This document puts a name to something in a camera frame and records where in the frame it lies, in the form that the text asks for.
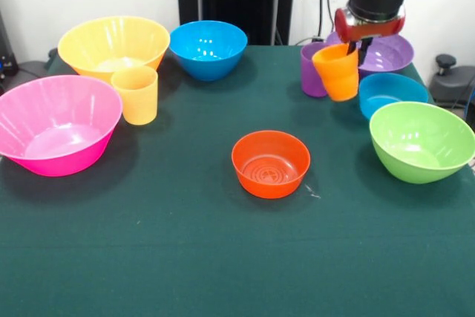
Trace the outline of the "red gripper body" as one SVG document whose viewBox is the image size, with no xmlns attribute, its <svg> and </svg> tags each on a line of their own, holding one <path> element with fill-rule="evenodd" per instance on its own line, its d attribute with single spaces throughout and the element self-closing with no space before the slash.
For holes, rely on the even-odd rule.
<svg viewBox="0 0 475 317">
<path fill-rule="evenodd" d="M 352 14 L 349 7 L 338 8 L 335 12 L 335 31 L 343 43 L 396 35 L 404 27 L 404 22 L 405 8 L 403 5 L 394 18 L 383 21 L 361 19 Z"/>
</svg>

